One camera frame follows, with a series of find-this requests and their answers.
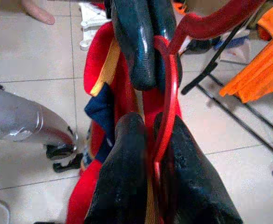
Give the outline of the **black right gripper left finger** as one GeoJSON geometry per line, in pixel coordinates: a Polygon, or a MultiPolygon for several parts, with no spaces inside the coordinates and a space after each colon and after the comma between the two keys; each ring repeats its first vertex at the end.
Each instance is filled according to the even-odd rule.
{"type": "Polygon", "coordinates": [[[99,173],[86,224],[143,224],[147,204],[146,132],[137,113],[122,116],[99,173]]]}

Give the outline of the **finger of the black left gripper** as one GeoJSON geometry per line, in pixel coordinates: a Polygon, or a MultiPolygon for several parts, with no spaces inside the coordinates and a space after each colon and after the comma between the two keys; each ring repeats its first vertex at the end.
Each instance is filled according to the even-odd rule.
{"type": "MultiPolygon", "coordinates": [[[[160,35],[172,40],[176,30],[176,19],[169,0],[149,0],[149,13],[154,36],[160,35]]],[[[158,89],[165,89],[165,67],[162,56],[155,50],[155,69],[158,89]]]]}
{"type": "Polygon", "coordinates": [[[127,62],[132,86],[147,91],[156,86],[153,27],[146,0],[112,0],[111,19],[127,62]]]}

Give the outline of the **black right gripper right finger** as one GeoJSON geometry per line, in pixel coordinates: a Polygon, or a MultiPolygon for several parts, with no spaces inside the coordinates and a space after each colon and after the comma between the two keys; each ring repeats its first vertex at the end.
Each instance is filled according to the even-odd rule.
{"type": "Polygon", "coordinates": [[[243,222],[218,172],[179,116],[160,165],[166,224],[243,222]]]}

